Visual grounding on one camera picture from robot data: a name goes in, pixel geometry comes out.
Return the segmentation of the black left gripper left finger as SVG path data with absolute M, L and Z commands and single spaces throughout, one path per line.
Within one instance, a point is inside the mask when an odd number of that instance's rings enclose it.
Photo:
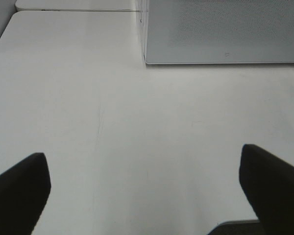
M 44 153 L 33 153 L 0 175 L 0 235 L 32 234 L 51 182 Z

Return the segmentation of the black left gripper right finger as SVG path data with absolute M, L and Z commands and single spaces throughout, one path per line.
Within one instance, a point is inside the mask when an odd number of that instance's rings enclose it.
M 239 182 L 266 234 L 294 235 L 294 166 L 245 144 Z

